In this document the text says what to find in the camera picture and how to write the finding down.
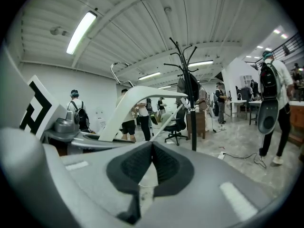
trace white ceiling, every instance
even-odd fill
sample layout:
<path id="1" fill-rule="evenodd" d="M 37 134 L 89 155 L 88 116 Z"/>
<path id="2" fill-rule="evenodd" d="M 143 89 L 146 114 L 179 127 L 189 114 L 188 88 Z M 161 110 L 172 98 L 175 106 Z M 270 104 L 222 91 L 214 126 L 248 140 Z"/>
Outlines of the white ceiling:
<path id="1" fill-rule="evenodd" d="M 282 25 L 276 27 L 277 30 L 280 31 L 279 34 L 276 34 L 275 32 L 271 32 L 270 35 L 261 43 L 259 43 L 257 46 L 261 46 L 263 48 L 255 48 L 251 53 L 248 54 L 250 57 L 244 57 L 243 60 L 246 62 L 256 62 L 259 59 L 261 59 L 263 52 L 266 48 L 271 49 L 271 51 L 275 50 L 279 46 L 281 46 L 283 43 L 288 41 L 292 36 L 294 36 L 297 32 L 295 28 L 287 28 L 285 29 Z"/>
<path id="2" fill-rule="evenodd" d="M 74 55 L 69 55 L 66 48 L 71 36 L 89 10 L 97 14 L 97 20 Z M 131 66 L 116 67 L 119 78 L 160 87 L 175 83 L 181 73 L 163 65 L 180 64 L 176 55 L 170 56 L 176 50 L 169 37 L 183 48 L 198 47 L 191 62 L 214 60 L 194 73 L 197 79 L 210 81 L 269 35 L 281 17 L 270 0 L 29 0 L 21 19 L 22 62 L 112 77 L 110 65 L 123 61 Z M 60 33 L 54 36 L 50 30 L 56 27 Z M 138 80 L 157 71 L 161 75 Z"/>

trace white wall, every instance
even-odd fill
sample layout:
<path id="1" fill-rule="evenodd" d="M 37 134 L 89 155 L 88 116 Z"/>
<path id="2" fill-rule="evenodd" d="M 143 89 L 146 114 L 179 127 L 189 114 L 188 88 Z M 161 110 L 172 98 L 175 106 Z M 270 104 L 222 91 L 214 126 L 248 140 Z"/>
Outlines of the white wall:
<path id="1" fill-rule="evenodd" d="M 212 83 L 202 83 L 201 86 L 205 89 L 205 91 L 212 95 L 212 93 L 217 89 L 216 82 Z"/>
<path id="2" fill-rule="evenodd" d="M 105 120 L 108 120 L 114 113 L 117 90 L 116 81 L 113 79 L 66 68 L 36 64 L 24 64 L 21 74 L 26 81 L 36 75 L 44 87 L 64 107 L 67 107 L 67 103 L 71 101 L 69 96 L 71 90 L 78 90 L 79 99 L 86 105 L 90 128 L 93 131 L 98 131 L 97 115 L 100 116 L 99 112 L 103 112 Z"/>
<path id="3" fill-rule="evenodd" d="M 254 81 L 259 82 L 258 71 L 238 58 L 235 58 L 222 70 L 226 92 L 228 93 L 230 90 L 231 97 L 234 99 L 237 97 L 235 86 L 239 89 L 242 88 L 240 77 L 243 75 L 251 75 Z"/>

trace ceiling light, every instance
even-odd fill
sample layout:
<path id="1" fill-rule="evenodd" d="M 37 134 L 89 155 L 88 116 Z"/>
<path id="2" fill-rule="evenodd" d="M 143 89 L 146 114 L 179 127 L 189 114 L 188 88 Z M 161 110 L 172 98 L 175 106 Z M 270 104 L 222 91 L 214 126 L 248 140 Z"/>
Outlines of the ceiling light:
<path id="1" fill-rule="evenodd" d="M 166 88 L 170 88 L 171 86 L 169 85 L 169 86 L 165 86 L 165 87 L 160 87 L 160 88 L 158 88 L 158 89 L 166 89 Z"/>
<path id="2" fill-rule="evenodd" d="M 139 79 L 139 80 L 143 80 L 143 79 L 150 78 L 150 77 L 153 77 L 153 76 L 156 76 L 156 75 L 159 75 L 159 74 L 161 74 L 161 73 L 160 73 L 160 72 L 157 72 L 157 73 L 153 73 L 153 74 L 149 74 L 149 75 L 140 77 L 140 78 L 138 78 L 138 79 Z"/>
<path id="3" fill-rule="evenodd" d="M 70 40 L 70 43 L 68 44 L 66 53 L 72 55 L 75 52 L 75 49 L 79 44 L 81 38 L 85 35 L 85 32 L 89 29 L 89 27 L 96 18 L 97 15 L 94 14 L 93 12 L 89 11 L 86 13 L 86 15 L 83 17 L 83 19 L 80 21 L 79 25 L 77 26 Z"/>
<path id="4" fill-rule="evenodd" d="M 195 67 L 195 66 L 201 66 L 201 65 L 205 65 L 205 64 L 212 64 L 213 60 L 209 60 L 209 61 L 202 61 L 202 62 L 196 62 L 196 63 L 190 63 L 188 65 L 188 67 Z"/>

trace office chair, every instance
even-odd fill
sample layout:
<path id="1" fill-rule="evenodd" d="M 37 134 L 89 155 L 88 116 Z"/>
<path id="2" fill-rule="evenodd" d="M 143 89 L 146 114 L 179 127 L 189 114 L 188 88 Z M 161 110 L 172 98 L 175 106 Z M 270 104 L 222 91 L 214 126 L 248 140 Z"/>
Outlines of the office chair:
<path id="1" fill-rule="evenodd" d="M 171 132 L 170 134 L 168 134 L 168 138 L 165 139 L 165 143 L 167 142 L 167 139 L 175 138 L 176 145 L 179 146 L 180 144 L 177 137 L 186 138 L 186 140 L 188 140 L 187 136 L 181 134 L 181 130 L 184 130 L 186 128 L 186 123 L 184 120 L 185 113 L 186 113 L 186 108 L 185 109 L 181 108 L 176 114 L 176 119 L 171 120 L 171 121 L 175 121 L 176 124 L 164 128 L 164 131 Z"/>

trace sneaker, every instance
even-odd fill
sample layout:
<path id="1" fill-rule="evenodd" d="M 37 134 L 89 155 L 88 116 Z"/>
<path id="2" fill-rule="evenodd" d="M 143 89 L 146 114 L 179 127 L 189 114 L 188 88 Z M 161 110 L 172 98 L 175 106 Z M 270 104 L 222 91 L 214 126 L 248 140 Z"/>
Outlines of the sneaker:
<path id="1" fill-rule="evenodd" d="M 273 161 L 272 161 L 274 164 L 277 164 L 277 165 L 282 165 L 283 164 L 283 159 L 281 156 L 275 156 Z"/>

